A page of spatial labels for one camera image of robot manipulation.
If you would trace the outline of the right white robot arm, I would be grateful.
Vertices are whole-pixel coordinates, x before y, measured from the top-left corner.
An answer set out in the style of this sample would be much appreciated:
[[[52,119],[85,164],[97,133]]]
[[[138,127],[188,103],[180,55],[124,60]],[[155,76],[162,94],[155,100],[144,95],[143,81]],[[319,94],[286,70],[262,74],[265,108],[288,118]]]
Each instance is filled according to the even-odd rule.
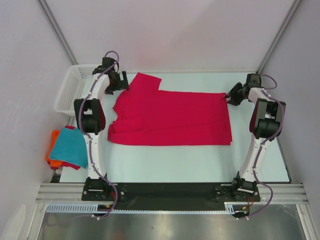
[[[249,73],[244,84],[238,82],[224,97],[227,103],[239,106],[243,100],[254,104],[249,123],[251,142],[245,161],[233,178],[227,194],[237,202],[258,195],[258,173],[264,155],[271,144],[281,134],[287,104],[273,98],[268,88],[262,86],[263,75]]]

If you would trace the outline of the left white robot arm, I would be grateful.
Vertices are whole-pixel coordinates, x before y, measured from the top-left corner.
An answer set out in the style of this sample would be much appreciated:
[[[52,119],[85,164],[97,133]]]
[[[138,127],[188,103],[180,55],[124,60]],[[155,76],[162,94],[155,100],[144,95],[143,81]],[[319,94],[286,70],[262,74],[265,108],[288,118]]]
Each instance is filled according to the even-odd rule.
[[[119,73],[119,60],[104,56],[102,63],[92,72],[93,83],[84,98],[73,102],[76,124],[83,134],[87,159],[88,177],[83,195],[90,194],[100,200],[107,199],[115,190],[107,179],[102,151],[103,133],[106,128],[106,116],[103,110],[103,98],[115,91],[129,89],[126,71]]]

